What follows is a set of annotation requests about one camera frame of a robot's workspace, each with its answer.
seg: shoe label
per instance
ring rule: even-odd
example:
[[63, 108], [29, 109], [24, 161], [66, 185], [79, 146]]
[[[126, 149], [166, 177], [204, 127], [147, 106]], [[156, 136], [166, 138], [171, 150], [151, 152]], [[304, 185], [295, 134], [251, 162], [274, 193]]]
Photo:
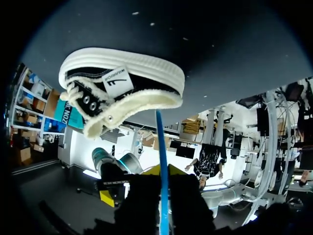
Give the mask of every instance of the shoe label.
[[118, 67], [102, 76], [104, 87], [111, 98], [116, 98], [134, 89], [125, 66]]

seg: white tube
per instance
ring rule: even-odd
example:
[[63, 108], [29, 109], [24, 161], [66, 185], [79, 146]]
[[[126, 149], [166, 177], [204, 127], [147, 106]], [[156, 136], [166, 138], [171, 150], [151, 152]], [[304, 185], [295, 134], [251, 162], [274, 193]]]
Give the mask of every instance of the white tube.
[[265, 164], [264, 174], [262, 181], [260, 183], [260, 190], [258, 196], [253, 200], [248, 200], [253, 202], [251, 207], [251, 211], [246, 217], [243, 225], [249, 222], [250, 217], [255, 213], [255, 211], [259, 207], [258, 200], [263, 197], [263, 195], [267, 192], [271, 177], [274, 172], [275, 160], [276, 160], [276, 152], [277, 152], [277, 115], [276, 115], [276, 105], [274, 99], [274, 92], [269, 91], [266, 92], [266, 97], [264, 97], [264, 101], [268, 106], [268, 123], [269, 123], [269, 146], [268, 146], [268, 158]]
[[282, 176], [282, 180], [281, 180], [281, 185], [280, 185], [280, 188], [279, 188], [279, 191], [278, 191], [278, 195], [279, 194], [282, 194], [283, 193], [283, 190], [285, 188], [285, 184], [286, 184], [286, 181], [287, 181], [287, 177], [288, 177], [288, 174], [287, 174], [287, 171], [288, 171], [288, 164], [289, 164], [289, 160], [291, 158], [291, 120], [290, 120], [290, 113], [289, 113], [289, 106], [288, 106], [288, 103], [286, 101], [286, 98], [283, 96], [283, 102], [284, 102], [284, 105], [285, 105], [285, 109], [286, 109], [286, 117], [287, 117], [287, 156], [286, 156], [286, 164], [285, 164], [285, 169], [284, 169], [284, 173], [283, 173], [283, 176]]

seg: white rubber sole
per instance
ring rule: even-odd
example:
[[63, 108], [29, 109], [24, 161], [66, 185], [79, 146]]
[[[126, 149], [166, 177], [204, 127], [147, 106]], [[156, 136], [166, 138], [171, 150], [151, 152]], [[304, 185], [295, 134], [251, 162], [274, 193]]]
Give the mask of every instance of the white rubber sole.
[[123, 65], [128, 73], [168, 85], [182, 97], [185, 75], [177, 65], [149, 55], [106, 48], [89, 47], [70, 54], [61, 65], [59, 83], [64, 89], [67, 88], [65, 76], [69, 70], [81, 67], [113, 70]]

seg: shelf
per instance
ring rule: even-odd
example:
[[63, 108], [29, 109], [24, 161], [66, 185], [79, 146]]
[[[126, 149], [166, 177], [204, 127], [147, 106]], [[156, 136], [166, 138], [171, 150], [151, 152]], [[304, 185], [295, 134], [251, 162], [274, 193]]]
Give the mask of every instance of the shelf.
[[59, 135], [59, 136], [63, 136], [64, 133], [44, 131], [43, 135]]
[[35, 98], [37, 98], [37, 99], [39, 99], [39, 100], [41, 100], [41, 101], [47, 103], [47, 100], [46, 100], [46, 99], [40, 97], [39, 95], [37, 95], [37, 94], [35, 94], [35, 93], [32, 93], [29, 89], [27, 89], [27, 88], [25, 88], [25, 87], [23, 87], [23, 86], [22, 86], [22, 90], [25, 91], [25, 92], [27, 92], [27, 93], [29, 93], [29, 94], [31, 94], [33, 97], [35, 97]]
[[32, 110], [30, 110], [30, 109], [26, 109], [26, 108], [21, 107], [21, 106], [19, 106], [19, 105], [16, 105], [15, 108], [16, 108], [16, 109], [19, 109], [19, 110], [22, 110], [22, 111], [24, 111], [24, 112], [28, 112], [28, 113], [30, 113], [30, 114], [35, 114], [35, 115], [38, 115], [38, 116], [41, 116], [41, 117], [44, 116], [43, 114], [37, 113], [37, 112], [32, 111]]
[[33, 127], [28, 127], [28, 126], [12, 125], [12, 127], [17, 128], [17, 129], [28, 130], [28, 131], [40, 131], [40, 128], [33, 128]]

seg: light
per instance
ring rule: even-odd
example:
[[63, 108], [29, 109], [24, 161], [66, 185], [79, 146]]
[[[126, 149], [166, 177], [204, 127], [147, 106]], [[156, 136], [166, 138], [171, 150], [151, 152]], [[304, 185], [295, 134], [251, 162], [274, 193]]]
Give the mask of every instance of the light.
[[93, 171], [91, 171], [91, 170], [84, 170], [83, 173], [86, 174], [86, 175], [88, 175], [88, 176], [91, 176], [91, 177], [93, 177], [93, 178], [101, 179], [101, 176], [100, 176], [98, 173], [93, 172]]
[[255, 220], [257, 217], [258, 217], [257, 215], [253, 214], [253, 215], [250, 217], [250, 221]]
[[130, 184], [129, 184], [129, 183], [124, 183], [124, 186], [125, 186], [125, 195], [124, 195], [124, 198], [127, 198]]
[[227, 188], [226, 185], [208, 185], [205, 186], [203, 190], [214, 190], [214, 189], [223, 189], [223, 188]]

